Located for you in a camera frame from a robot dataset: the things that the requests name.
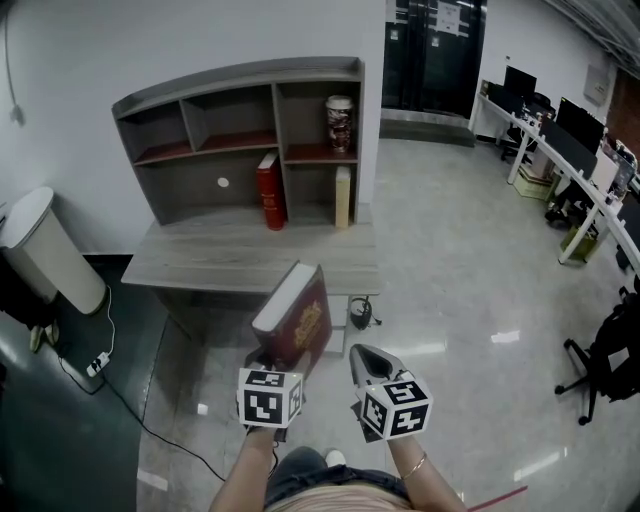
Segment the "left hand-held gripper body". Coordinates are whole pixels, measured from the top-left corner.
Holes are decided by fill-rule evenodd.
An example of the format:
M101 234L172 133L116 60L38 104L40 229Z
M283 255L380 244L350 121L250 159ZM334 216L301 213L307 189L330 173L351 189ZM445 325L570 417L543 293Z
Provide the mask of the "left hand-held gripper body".
M271 361L265 352L250 352L238 371L236 409L240 424L276 430L283 443L304 403L304 357L292 366Z

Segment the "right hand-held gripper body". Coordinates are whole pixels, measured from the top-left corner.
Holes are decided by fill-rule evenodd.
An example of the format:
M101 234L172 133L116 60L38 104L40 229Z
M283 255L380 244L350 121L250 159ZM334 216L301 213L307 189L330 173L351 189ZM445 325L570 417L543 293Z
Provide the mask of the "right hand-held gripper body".
M366 442L394 440L426 430L433 396L426 382L404 372L399 380L356 390L357 419Z

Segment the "dark red gold-print book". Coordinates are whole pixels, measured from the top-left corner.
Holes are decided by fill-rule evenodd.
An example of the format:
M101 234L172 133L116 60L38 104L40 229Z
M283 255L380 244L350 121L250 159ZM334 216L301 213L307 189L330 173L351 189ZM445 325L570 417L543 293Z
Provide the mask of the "dark red gold-print book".
M322 268L296 262L254 317L251 328L272 368L309 376L332 334Z

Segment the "grey wooden shelf desk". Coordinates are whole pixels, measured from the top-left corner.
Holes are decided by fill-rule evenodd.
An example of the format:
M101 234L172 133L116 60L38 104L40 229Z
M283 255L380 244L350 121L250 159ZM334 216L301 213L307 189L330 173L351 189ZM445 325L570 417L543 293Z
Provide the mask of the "grey wooden shelf desk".
M293 57L236 64L175 78L112 106L128 161L160 224L232 207L262 206L256 169L277 149L287 220L322 206L335 220L335 174L351 169L350 220L357 217L365 82L362 60ZM353 100L351 145L336 152L326 100ZM221 188L217 180L229 180Z

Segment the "person's left forearm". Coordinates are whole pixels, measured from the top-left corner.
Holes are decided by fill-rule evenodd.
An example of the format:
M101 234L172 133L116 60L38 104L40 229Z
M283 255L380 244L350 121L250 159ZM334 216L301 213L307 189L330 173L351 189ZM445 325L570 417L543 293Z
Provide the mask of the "person's left forearm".
M245 437L230 475L209 512L263 512L276 430L257 427Z

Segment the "cream hardcover book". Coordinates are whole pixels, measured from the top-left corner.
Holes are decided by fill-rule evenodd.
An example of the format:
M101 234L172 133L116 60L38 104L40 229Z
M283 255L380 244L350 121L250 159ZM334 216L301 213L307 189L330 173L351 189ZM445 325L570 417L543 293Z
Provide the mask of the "cream hardcover book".
M335 174L335 226L340 229L349 227L350 218L351 169L338 166Z

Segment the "long white office desk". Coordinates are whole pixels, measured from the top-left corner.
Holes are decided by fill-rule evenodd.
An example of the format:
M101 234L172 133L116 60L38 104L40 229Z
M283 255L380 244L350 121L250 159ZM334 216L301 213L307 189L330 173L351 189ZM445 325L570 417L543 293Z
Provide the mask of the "long white office desk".
M514 184L526 150L526 145L528 144L528 141L532 139L538 143L538 147L550 158L554 165L559 169L560 173L575 181L593 202L593 207L587 212L586 219L580 225L576 235L560 253L558 262L561 265L564 265L569 261L579 243L584 239L591 224L598 215L602 215L605 219L605 228L602 231L602 236L599 239L597 246L600 246L606 237L611 234L623 250L633 271L638 277L640 277L640 250L627 232L625 222L621 221L617 216L617 211L606 203L606 196L585 179L586 175L584 174L584 171L576 170L556 149L546 142L544 136L540 136L538 131L528 126L524 121L518 119L513 113L509 113L502 109L481 93L476 94L476 99L478 106L475 107L475 113L472 115L472 120L470 121L470 128L473 133L476 133L477 116L483 109L492 111L504 122L513 123L524 132L523 140L520 143L516 158L507 177L507 183L509 185Z

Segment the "black desk divider panel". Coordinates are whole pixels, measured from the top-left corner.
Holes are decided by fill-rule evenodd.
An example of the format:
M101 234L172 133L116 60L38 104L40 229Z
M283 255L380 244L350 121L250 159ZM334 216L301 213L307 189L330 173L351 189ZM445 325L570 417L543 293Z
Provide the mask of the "black desk divider panel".
M640 200L636 196L628 194L623 200L618 218L624 223L625 230L640 253ZM624 270L631 267L640 277L640 265L634 266L631 263L621 245L617 244L616 249L616 260L618 266Z
M581 172L585 180L591 178L597 164L595 154L548 117L542 119L539 134L544 143Z
M502 85L489 82L487 87L487 97L492 103L509 114L519 116L522 113L524 107L523 98L510 92Z

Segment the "person's pink striped shirt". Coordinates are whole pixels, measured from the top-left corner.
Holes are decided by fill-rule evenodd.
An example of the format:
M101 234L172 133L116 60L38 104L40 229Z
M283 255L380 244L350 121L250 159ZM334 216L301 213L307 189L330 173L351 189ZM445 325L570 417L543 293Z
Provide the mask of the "person's pink striped shirt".
M265 512L415 512L411 503L368 484L318 486L280 500Z

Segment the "green storage crate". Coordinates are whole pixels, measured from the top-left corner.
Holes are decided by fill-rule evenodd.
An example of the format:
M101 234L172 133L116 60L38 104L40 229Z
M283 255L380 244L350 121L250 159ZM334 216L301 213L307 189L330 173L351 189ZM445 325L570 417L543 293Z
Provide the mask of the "green storage crate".
M572 226L560 244L560 249L565 251L578 232L576 226ZM570 261L586 264L591 254L595 251L599 239L599 231L595 226L591 226L585 233L583 239L578 243L575 250L569 256Z
M528 165L521 164L513 186L521 197L549 202L560 182L560 177L552 173L551 177L536 176Z

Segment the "patterned paper cup white lid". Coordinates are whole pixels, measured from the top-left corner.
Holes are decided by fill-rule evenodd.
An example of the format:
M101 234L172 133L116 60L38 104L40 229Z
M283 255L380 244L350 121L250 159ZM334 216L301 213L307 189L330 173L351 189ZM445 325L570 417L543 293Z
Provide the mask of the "patterned paper cup white lid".
M351 145L353 100L344 95L332 95L325 106L331 147L336 152L346 153Z

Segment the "grey door step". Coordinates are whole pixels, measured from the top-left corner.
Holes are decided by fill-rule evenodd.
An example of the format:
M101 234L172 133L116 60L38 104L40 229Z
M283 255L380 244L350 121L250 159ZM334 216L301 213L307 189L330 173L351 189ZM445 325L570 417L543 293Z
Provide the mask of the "grey door step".
M475 135L469 129L469 120L462 116L390 108L381 110L379 138L462 147L474 147L476 143Z

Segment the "white trash bin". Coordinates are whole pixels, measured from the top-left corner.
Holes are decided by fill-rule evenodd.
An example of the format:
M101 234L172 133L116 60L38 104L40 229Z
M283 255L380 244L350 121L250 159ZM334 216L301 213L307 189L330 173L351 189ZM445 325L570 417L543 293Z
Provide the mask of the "white trash bin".
M40 187L16 201L0 225L0 251L45 303L62 295L80 313L92 315L106 298L106 284L61 225L53 200L54 191Z

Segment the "white paper notice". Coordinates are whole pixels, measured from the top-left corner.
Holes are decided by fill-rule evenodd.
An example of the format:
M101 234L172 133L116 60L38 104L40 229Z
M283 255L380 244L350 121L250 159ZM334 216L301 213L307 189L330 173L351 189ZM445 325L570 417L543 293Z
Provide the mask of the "white paper notice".
M436 13L436 31L454 35L456 37L466 37L467 34L461 30L461 6L438 0Z

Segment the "grey wall panel box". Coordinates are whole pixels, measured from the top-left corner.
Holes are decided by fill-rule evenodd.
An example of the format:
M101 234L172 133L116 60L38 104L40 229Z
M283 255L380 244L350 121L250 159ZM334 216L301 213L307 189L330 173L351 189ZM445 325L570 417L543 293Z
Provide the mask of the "grey wall panel box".
M585 98L594 105L602 106L608 97L609 86L609 72L606 69L589 65L583 90Z

